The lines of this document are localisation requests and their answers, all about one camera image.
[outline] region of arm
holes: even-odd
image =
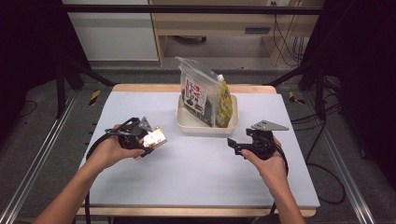
[[[134,158],[143,153],[142,149],[121,148],[116,136],[107,138],[99,144],[90,158],[34,223],[72,223],[93,181],[103,170],[122,159]]]
[[[275,200],[280,222],[283,224],[305,223],[291,193],[285,164],[280,154],[276,152],[272,158],[263,161],[249,150],[243,149],[241,153],[259,170],[262,180]]]

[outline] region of yellow package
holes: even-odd
[[[225,80],[222,81],[221,93],[219,98],[218,113],[216,115],[216,126],[227,128],[233,116],[233,99],[228,90]]]

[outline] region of forearm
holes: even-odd
[[[280,223],[299,224],[305,223],[300,209],[297,206],[289,188],[270,189],[276,203],[276,209],[279,213]]]
[[[70,224],[99,173],[100,171],[83,165],[34,223]]]

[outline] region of black pole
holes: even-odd
[[[62,64],[59,63],[56,71],[56,91],[58,95],[58,114],[56,118],[60,118],[66,106],[66,99],[64,95],[64,76],[62,74]]]
[[[271,14],[323,15],[338,9],[322,7],[244,7],[244,6],[181,6],[181,5],[37,5],[43,10],[94,13],[200,13],[200,14]]]
[[[324,110],[324,99],[323,99],[324,83],[325,83],[325,76],[323,73],[323,68],[319,66],[318,75],[317,75],[315,109],[317,111],[318,117],[321,120],[326,119],[326,111]]]

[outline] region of white cabinet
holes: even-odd
[[[147,5],[147,0],[63,0],[64,4]],[[89,61],[158,61],[149,13],[68,13]]]

